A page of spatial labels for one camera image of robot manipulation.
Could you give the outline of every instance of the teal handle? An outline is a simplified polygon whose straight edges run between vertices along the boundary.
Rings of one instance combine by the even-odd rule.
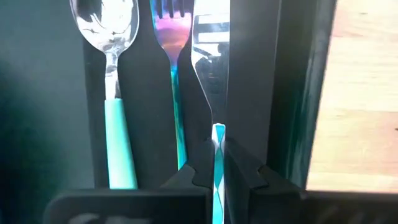
[[[137,189],[122,99],[105,100],[105,127],[109,188]]]
[[[213,194],[213,223],[224,222],[224,152],[223,141],[225,136],[225,125],[213,124],[211,138],[214,142],[216,154],[214,161],[214,194]]]

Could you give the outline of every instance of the wooden table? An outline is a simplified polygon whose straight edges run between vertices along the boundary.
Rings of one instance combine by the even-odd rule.
[[[339,0],[311,190],[398,193],[398,1]]]

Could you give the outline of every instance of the spoon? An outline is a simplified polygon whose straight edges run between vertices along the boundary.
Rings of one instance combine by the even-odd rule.
[[[192,64],[211,108],[215,144],[213,223],[224,222],[224,164],[226,94],[229,68],[229,1],[196,0],[192,29]]]
[[[70,0],[70,7],[81,34],[106,56],[105,127],[109,187],[136,189],[137,179],[119,91],[118,58],[137,35],[137,0]]]

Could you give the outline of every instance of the cutlery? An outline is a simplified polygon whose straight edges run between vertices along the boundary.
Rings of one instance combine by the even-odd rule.
[[[197,0],[192,28],[192,64],[212,113],[215,144],[213,223],[224,222],[224,164],[226,92],[229,67],[229,1],[209,7]]]
[[[190,35],[192,10],[189,10],[189,6],[192,6],[193,2],[194,0],[150,0],[157,41],[170,60],[178,169],[187,161],[187,152],[185,150],[177,61]]]
[[[70,0],[70,7],[81,34],[106,56],[104,109],[109,187],[136,189],[134,162],[119,90],[118,58],[137,35],[137,0]]]

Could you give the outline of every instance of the fork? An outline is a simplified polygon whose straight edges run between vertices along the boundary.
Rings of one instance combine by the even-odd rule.
[[[182,123],[177,61],[190,35],[192,10],[187,8],[193,5],[193,2],[194,0],[150,0],[155,35],[170,60],[178,169],[187,161],[187,152]]]

